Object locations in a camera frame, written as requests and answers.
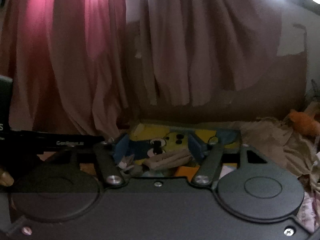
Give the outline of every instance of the crumpled sheet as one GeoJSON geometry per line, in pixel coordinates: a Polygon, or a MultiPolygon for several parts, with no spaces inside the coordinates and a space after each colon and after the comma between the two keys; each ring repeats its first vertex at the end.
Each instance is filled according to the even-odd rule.
{"type": "Polygon", "coordinates": [[[316,149],[313,142],[295,132],[275,118],[263,118],[256,122],[210,122],[195,125],[195,128],[228,128],[241,131],[243,143],[259,150],[280,167],[295,176],[306,175],[303,183],[305,197],[298,213],[298,219],[310,230],[315,231],[320,224],[320,168],[313,167],[316,149]]]}

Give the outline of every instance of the pink curtain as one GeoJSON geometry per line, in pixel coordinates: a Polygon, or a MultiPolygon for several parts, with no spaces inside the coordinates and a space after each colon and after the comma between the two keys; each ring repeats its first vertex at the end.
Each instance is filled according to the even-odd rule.
{"type": "Polygon", "coordinates": [[[0,74],[13,78],[11,127],[116,137],[125,0],[6,0],[0,74]]]}
{"type": "Polygon", "coordinates": [[[216,89],[254,85],[276,59],[274,0],[140,0],[144,84],[172,105],[204,105],[216,89]]]}

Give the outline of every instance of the wall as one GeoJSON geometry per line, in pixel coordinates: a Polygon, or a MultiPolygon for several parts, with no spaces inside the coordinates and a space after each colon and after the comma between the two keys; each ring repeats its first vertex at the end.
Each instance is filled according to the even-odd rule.
{"type": "Polygon", "coordinates": [[[139,46],[139,0],[126,0],[128,76],[139,102],[139,117],[193,123],[249,121],[257,116],[275,116],[282,119],[291,108],[301,108],[306,80],[307,90],[311,88],[311,78],[320,84],[320,73],[317,71],[320,62],[320,53],[317,53],[320,43],[320,30],[317,26],[320,27],[320,17],[283,0],[275,1],[284,6],[279,57],[260,82],[240,92],[215,91],[212,101],[201,107],[172,107],[161,96],[157,106],[151,106],[145,97],[141,60],[136,57],[136,48],[139,46]],[[306,45],[305,30],[301,29],[304,26],[308,34],[306,45]]]}

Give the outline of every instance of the orange plush toy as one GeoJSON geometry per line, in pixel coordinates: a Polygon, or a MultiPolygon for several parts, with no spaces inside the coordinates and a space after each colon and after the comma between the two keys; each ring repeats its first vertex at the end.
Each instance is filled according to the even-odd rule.
{"type": "Polygon", "coordinates": [[[291,110],[289,118],[293,122],[293,129],[298,133],[312,137],[320,135],[320,123],[313,117],[303,112],[291,110]]]}

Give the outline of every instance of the silver screw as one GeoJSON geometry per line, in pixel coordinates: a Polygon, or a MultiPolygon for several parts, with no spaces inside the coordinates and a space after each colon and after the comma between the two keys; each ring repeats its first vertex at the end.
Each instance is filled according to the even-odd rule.
{"type": "Polygon", "coordinates": [[[208,176],[198,175],[195,177],[195,182],[199,185],[205,185],[209,183],[209,178],[208,176]]]}
{"type": "Polygon", "coordinates": [[[32,230],[30,227],[23,227],[21,228],[21,233],[23,233],[25,236],[31,236],[32,230]]]}
{"type": "Polygon", "coordinates": [[[110,185],[116,186],[122,183],[122,178],[118,175],[111,175],[107,177],[106,182],[110,185]]]}
{"type": "Polygon", "coordinates": [[[157,181],[153,185],[155,185],[156,187],[161,187],[163,184],[162,182],[157,181]]]}
{"type": "Polygon", "coordinates": [[[293,236],[295,233],[294,228],[286,228],[283,232],[286,236],[293,236]]]}

